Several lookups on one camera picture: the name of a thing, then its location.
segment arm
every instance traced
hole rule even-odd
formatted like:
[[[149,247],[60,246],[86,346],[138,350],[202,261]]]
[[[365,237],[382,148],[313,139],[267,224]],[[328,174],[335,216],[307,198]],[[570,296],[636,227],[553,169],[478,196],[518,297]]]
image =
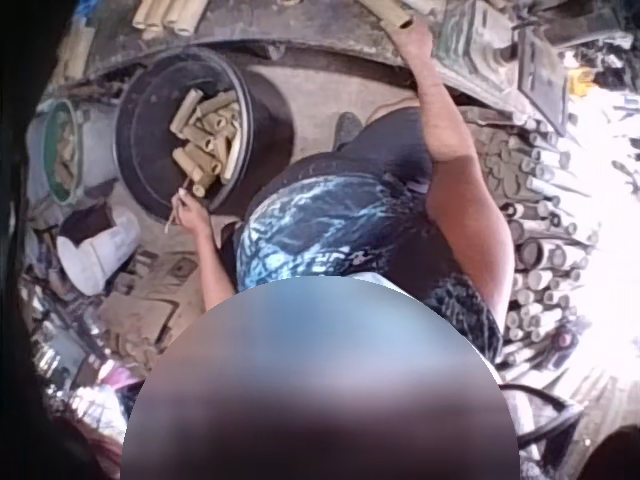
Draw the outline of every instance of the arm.
[[[433,160],[427,212],[502,328],[514,271],[509,228],[485,186],[471,133],[431,60],[428,26],[416,18],[413,26],[389,33],[418,84]]]
[[[200,263],[200,281],[204,307],[208,311],[235,295],[213,240],[209,213],[185,190],[173,197],[176,221],[191,232]]]

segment black bucket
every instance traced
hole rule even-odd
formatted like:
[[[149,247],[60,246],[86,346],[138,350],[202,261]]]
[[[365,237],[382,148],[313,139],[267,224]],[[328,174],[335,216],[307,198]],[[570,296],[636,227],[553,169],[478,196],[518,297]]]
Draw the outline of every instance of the black bucket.
[[[166,221],[171,197],[186,179],[171,157],[185,142],[169,131],[169,124],[192,88],[205,98],[233,89],[240,105],[238,161],[226,185],[216,181],[209,187],[205,202],[211,213],[243,216],[253,195],[288,165],[290,119],[270,110],[272,98],[261,100],[279,92],[265,88],[268,82],[258,77],[241,75],[226,58],[200,47],[163,53],[134,77],[118,110],[115,152],[125,186],[149,215]]]

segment workbench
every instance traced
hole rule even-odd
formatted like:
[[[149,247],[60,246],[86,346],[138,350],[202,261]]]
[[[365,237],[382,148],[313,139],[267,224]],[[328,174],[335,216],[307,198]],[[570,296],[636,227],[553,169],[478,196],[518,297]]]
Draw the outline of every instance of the workbench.
[[[445,0],[413,0],[428,15],[437,33]],[[315,48],[401,66],[402,59],[378,20],[355,0],[303,0],[284,6],[278,0],[211,0],[196,33],[180,37],[173,32],[143,40],[132,25],[139,0],[103,1],[92,15],[96,35],[87,61],[86,76],[95,79],[112,70],[144,63],[153,54],[186,45],[272,43]],[[443,81],[484,103],[507,112],[531,114],[519,92],[500,94],[469,82],[438,65]]]

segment person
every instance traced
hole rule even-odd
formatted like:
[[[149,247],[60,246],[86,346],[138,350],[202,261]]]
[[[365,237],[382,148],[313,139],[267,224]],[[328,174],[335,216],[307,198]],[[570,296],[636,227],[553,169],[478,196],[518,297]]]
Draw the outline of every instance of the person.
[[[231,277],[208,212],[184,190],[176,222],[195,239],[207,310],[275,280],[354,276],[419,299],[493,361],[514,271],[509,229],[431,59],[426,21],[385,28],[415,76],[418,106],[362,129],[342,115],[332,152],[290,165],[253,199],[230,240]]]

